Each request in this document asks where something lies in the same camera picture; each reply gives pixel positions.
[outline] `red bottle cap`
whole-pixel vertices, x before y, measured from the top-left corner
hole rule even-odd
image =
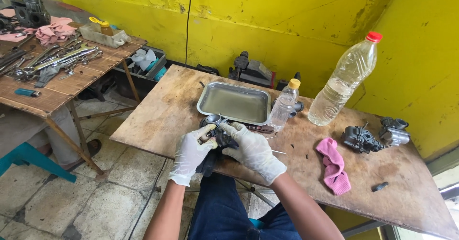
[[[382,35],[374,31],[368,32],[368,35],[366,37],[366,39],[368,39],[371,42],[375,42],[375,43],[378,43],[381,40],[381,38],[382,38]]]

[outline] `small plastic bottle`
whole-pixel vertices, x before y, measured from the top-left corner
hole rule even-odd
[[[89,20],[92,22],[98,23],[100,25],[100,33],[107,35],[107,36],[113,36],[113,30],[110,27],[110,24],[108,21],[100,21],[95,17],[90,17]]]
[[[301,82],[297,79],[291,79],[290,83],[281,91],[279,97],[271,110],[269,126],[274,128],[274,131],[282,131],[285,123],[295,105],[298,97],[298,88]]]
[[[376,44],[382,35],[368,33],[364,41],[352,46],[340,58],[325,87],[309,108],[307,118],[315,125],[328,125],[336,118],[355,89],[376,65]]]

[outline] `white latex glove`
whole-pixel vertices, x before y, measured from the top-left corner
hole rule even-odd
[[[215,124],[208,124],[197,131],[192,131],[182,135],[175,148],[175,161],[169,179],[176,184],[190,186],[191,177],[195,174],[196,168],[204,160],[211,149],[218,145],[213,139],[203,144],[198,143],[198,139],[215,129]]]
[[[222,153],[232,156],[244,166],[260,173],[268,185],[287,170],[284,163],[273,155],[263,135],[253,133],[245,125],[236,122],[231,125],[221,123],[220,128],[239,144],[239,149],[226,148]]]

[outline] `black electrical cable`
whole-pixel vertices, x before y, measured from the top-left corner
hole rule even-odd
[[[188,3],[188,16],[186,18],[186,49],[185,49],[185,67],[187,67],[188,60],[188,23],[190,22],[190,9],[191,9],[191,0]]]
[[[132,234],[134,233],[135,227],[137,227],[137,223],[139,223],[139,220],[141,219],[143,212],[145,211],[145,209],[146,209],[148,203],[150,202],[150,199],[152,198],[153,192],[154,192],[155,189],[156,189],[156,183],[158,182],[159,176],[161,175],[161,172],[163,171],[164,165],[166,165],[166,161],[167,161],[167,159],[165,158],[165,159],[164,159],[163,166],[161,167],[161,170],[159,170],[159,173],[158,173],[158,175],[157,175],[156,178],[155,178],[155,183],[153,184],[153,189],[152,189],[152,191],[150,192],[150,196],[148,196],[148,200],[146,200],[145,206],[144,206],[144,208],[142,209],[141,214],[140,214],[139,217],[137,218],[137,221],[135,222],[134,227],[132,228],[132,231],[131,231],[131,234],[129,235],[128,240],[131,240],[131,237],[132,237]]]

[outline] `wooden tabletop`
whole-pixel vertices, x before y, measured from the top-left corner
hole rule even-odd
[[[200,81],[204,84],[219,81],[261,89],[270,93],[271,99],[279,94],[279,91],[171,66],[110,139],[173,159],[179,137],[198,129],[199,121],[205,117],[196,108],[203,90]],[[290,118],[278,137],[268,139],[268,142],[273,150],[287,153],[274,155],[288,167],[287,172],[313,199],[387,224],[459,239],[458,229],[443,198],[412,142],[376,153],[355,154],[341,142],[344,128],[363,126],[368,121],[366,129],[377,135],[381,117],[345,108],[328,126],[319,127],[307,120],[312,99],[299,97],[299,101],[304,102],[305,110]],[[352,185],[352,189],[341,196],[333,195],[322,180],[324,166],[315,147],[326,137],[338,142],[337,150],[344,158],[344,170]],[[236,161],[225,160],[216,171],[255,184],[266,184],[257,173]],[[389,185],[383,190],[371,192],[373,186],[383,182]]]
[[[73,27],[79,27],[81,24],[72,22],[70,24]],[[117,49],[97,44],[88,40],[84,40],[83,37],[79,39],[88,43],[89,46],[98,45],[100,50],[103,50],[101,58],[97,58],[90,61],[87,65],[78,64],[74,68],[75,74],[65,79],[59,80],[60,77],[65,75],[63,69],[53,78],[44,88],[33,88],[36,80],[30,82],[17,82],[13,78],[8,76],[0,77],[0,103],[21,109],[28,113],[37,115],[39,117],[47,117],[54,110],[60,108],[62,105],[69,102],[73,97],[77,96],[83,89],[91,85],[102,75],[107,73],[110,69],[118,65],[126,57],[130,56],[136,50],[140,49],[146,44],[146,40],[131,36],[131,42],[126,43]],[[0,40],[0,54],[8,53],[12,47],[19,43],[2,41]],[[43,52],[40,47],[40,43],[37,38],[31,39],[29,42],[23,45],[22,49],[30,49],[30,45],[36,45],[35,49],[32,50],[34,56],[39,55]],[[30,61],[26,61],[22,67],[25,67]],[[18,88],[24,88],[28,90],[40,91],[41,96],[37,98],[26,97],[22,95],[16,95],[14,91]]]

